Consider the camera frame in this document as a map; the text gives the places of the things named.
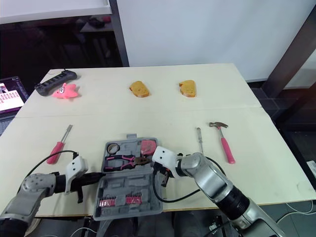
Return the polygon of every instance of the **open tool case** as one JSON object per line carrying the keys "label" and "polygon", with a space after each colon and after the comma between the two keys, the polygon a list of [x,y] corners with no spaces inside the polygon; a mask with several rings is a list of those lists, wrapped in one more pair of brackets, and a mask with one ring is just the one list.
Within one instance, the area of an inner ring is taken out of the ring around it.
{"label": "open tool case", "polygon": [[[96,221],[154,215],[162,212],[162,203],[153,191],[152,162],[137,165],[133,169],[106,172],[105,167],[122,167],[128,160],[108,159],[110,156],[130,155],[142,156],[142,141],[151,140],[157,144],[156,138],[137,138],[136,134],[128,134],[127,140],[108,142],[105,145],[102,171],[107,175],[99,181],[95,200],[93,218]],[[108,153],[108,147],[116,144],[119,150]],[[161,179],[155,179],[157,192],[161,196]]]}

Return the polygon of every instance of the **pink hammer handle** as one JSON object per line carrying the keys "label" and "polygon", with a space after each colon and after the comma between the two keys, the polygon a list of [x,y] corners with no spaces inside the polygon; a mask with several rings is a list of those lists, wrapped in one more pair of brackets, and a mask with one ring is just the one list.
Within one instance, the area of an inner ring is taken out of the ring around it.
{"label": "pink hammer handle", "polygon": [[[51,151],[50,154],[54,154],[56,152],[62,151],[63,147],[64,147],[63,142],[57,142],[56,146],[54,147],[54,149]],[[52,156],[51,158],[48,158],[46,161],[47,164],[55,164],[58,161],[59,156],[60,156],[60,153]]]}
{"label": "pink hammer handle", "polygon": [[226,141],[226,139],[224,137],[221,138],[221,142],[222,142],[224,151],[226,153],[228,163],[229,164],[234,164],[235,163],[235,159],[233,157],[231,149],[229,148],[228,142]]}

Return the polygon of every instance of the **laptop screen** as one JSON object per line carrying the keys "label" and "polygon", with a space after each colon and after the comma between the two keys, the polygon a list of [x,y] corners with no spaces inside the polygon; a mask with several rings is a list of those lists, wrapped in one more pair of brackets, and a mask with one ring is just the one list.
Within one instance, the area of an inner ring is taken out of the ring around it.
{"label": "laptop screen", "polygon": [[18,111],[27,98],[19,77],[0,79],[0,115]]}

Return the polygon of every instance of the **black cable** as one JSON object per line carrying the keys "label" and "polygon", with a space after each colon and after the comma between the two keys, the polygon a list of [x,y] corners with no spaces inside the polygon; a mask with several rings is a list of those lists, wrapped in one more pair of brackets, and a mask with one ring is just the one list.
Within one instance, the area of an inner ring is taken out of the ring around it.
{"label": "black cable", "polygon": [[[208,160],[210,160],[211,162],[213,162],[214,164],[217,165],[217,167],[221,170],[221,172],[226,176],[226,173],[224,172],[224,170],[222,169],[222,167],[213,159],[209,158],[209,157],[205,157],[207,158]],[[181,197],[181,198],[178,198],[178,199],[174,199],[174,200],[164,200],[162,199],[161,197],[159,197],[158,193],[157,193],[157,190],[156,190],[156,184],[155,184],[155,177],[156,177],[156,174],[157,174],[157,170],[154,169],[154,172],[153,172],[153,190],[154,190],[154,194],[155,196],[157,197],[157,199],[159,201],[162,201],[162,202],[166,202],[166,203],[172,203],[172,202],[177,202],[177,201],[181,201],[183,199],[186,199],[196,193],[198,193],[200,191],[200,189],[197,189],[195,191],[193,191],[192,193],[189,193],[188,195],[185,195],[184,197]]]}
{"label": "black cable", "polygon": [[208,232],[206,235],[204,235],[204,237],[208,237],[208,236],[209,236],[210,234],[212,234],[214,231],[223,228],[224,226],[226,226],[226,225],[229,224],[229,223],[230,223],[230,222],[227,221],[227,222],[225,222],[224,224],[222,224],[222,225],[216,227],[215,229],[211,230],[211,231]]}
{"label": "black cable", "polygon": [[37,167],[39,167],[39,165],[42,164],[45,160],[51,158],[51,157],[54,156],[54,155],[57,155],[57,154],[63,153],[63,152],[72,152],[74,155],[78,155],[77,152],[74,152],[74,151],[71,151],[71,150],[64,150],[64,151],[60,151],[60,152],[56,152],[56,153],[50,154],[48,157],[44,158],[44,159],[41,160],[37,165],[35,165],[34,168],[31,169],[31,171],[26,175],[26,177],[30,176],[30,175],[33,173],[33,171],[34,171]]}
{"label": "black cable", "polygon": [[190,193],[190,194],[188,194],[188,195],[185,195],[184,197],[181,197],[181,198],[178,198],[178,199],[175,199],[175,200],[164,200],[164,199],[162,199],[161,197],[159,197],[159,195],[158,195],[158,193],[157,193],[157,190],[156,190],[156,184],[155,184],[155,177],[156,177],[156,174],[157,174],[157,172],[154,171],[154,173],[153,173],[153,190],[154,190],[155,196],[157,197],[157,199],[158,199],[159,201],[167,202],[167,203],[177,202],[177,201],[181,201],[181,200],[183,200],[183,199],[186,199],[186,198],[188,198],[188,197],[190,197],[190,196],[192,196],[192,195],[194,195],[194,194],[196,194],[196,193],[198,193],[198,192],[200,191],[200,189],[197,189],[197,190],[195,190],[194,192],[192,192],[192,193]]}
{"label": "black cable", "polygon": [[210,160],[211,162],[213,162],[214,164],[216,164],[216,166],[221,170],[221,172],[226,176],[224,170],[222,169],[222,167],[213,159],[209,158],[209,157],[205,157],[207,158],[208,160]]}

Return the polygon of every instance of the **pink starfish toy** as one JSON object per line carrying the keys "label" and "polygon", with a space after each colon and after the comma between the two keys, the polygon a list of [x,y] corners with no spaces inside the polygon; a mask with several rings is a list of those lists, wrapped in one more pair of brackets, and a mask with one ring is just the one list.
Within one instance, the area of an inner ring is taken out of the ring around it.
{"label": "pink starfish toy", "polygon": [[68,98],[73,98],[77,97],[78,93],[75,91],[76,85],[75,84],[66,84],[64,83],[61,88],[56,90],[52,96],[57,97],[57,98],[63,98],[63,99],[68,99]]}

